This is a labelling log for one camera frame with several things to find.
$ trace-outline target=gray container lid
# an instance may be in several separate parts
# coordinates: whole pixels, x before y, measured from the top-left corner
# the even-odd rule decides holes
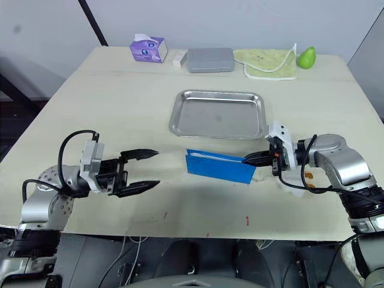
[[[231,48],[188,49],[187,66],[191,73],[229,72],[235,67]]]

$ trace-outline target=green towel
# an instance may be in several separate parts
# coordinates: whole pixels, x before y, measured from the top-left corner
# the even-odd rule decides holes
[[[296,79],[296,44],[290,50],[240,49],[235,61],[244,64],[249,78],[265,80]]]

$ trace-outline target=black pole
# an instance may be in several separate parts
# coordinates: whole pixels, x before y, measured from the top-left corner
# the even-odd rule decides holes
[[[92,29],[94,30],[100,44],[102,46],[108,46],[107,40],[104,38],[104,35],[102,31],[100,30],[99,26],[97,25],[96,19],[94,15],[92,14],[91,9],[89,9],[89,6],[86,2],[86,0],[78,0],[81,8],[83,9],[83,12],[88,19],[89,24],[91,24]]]

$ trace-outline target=table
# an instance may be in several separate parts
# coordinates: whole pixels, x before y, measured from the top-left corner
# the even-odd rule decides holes
[[[250,185],[187,173],[185,149],[245,156],[268,148],[265,139],[199,139],[168,129],[176,95],[185,89],[260,94],[267,121],[289,128],[292,140],[314,133],[344,136],[362,154],[378,184],[384,184],[384,126],[339,56],[320,55],[310,70],[292,81],[246,78],[236,64],[229,73],[189,74],[170,62],[134,62],[126,47],[96,48],[61,86],[0,165],[0,223],[18,225],[21,186],[54,165],[62,140],[79,129],[100,133],[104,159],[120,151],[160,152],[126,166],[129,182],[160,179],[141,195],[119,199],[90,194],[76,199],[65,229],[70,233],[166,237],[297,239],[340,241],[352,234],[335,193],[296,197],[271,175],[256,169]],[[85,136],[68,144],[64,163],[77,164]],[[313,184],[327,185],[321,169],[308,169]]]

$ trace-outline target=pear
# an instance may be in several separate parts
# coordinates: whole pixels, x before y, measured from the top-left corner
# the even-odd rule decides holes
[[[300,68],[309,69],[314,65],[315,61],[316,61],[316,50],[312,46],[300,54],[298,58],[298,65]]]

